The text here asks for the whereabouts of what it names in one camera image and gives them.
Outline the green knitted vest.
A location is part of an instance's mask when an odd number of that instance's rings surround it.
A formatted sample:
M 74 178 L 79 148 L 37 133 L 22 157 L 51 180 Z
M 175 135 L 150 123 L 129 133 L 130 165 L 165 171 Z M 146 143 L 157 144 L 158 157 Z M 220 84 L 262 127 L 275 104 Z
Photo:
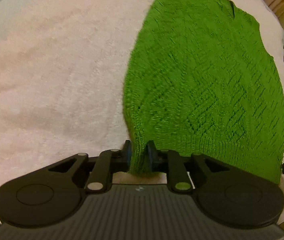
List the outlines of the green knitted vest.
M 124 81 L 130 170 L 144 150 L 205 154 L 273 183 L 284 155 L 284 93 L 259 23 L 230 0 L 154 0 Z

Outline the grey patterned bedspread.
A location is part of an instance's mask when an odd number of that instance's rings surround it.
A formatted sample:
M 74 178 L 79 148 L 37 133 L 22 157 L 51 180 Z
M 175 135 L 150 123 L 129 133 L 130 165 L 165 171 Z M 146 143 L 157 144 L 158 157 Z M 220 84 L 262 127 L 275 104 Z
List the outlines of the grey patterned bedspread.
M 281 24 L 263 0 L 230 1 L 259 23 L 284 93 Z M 124 81 L 153 2 L 0 0 L 0 186 L 130 139 Z

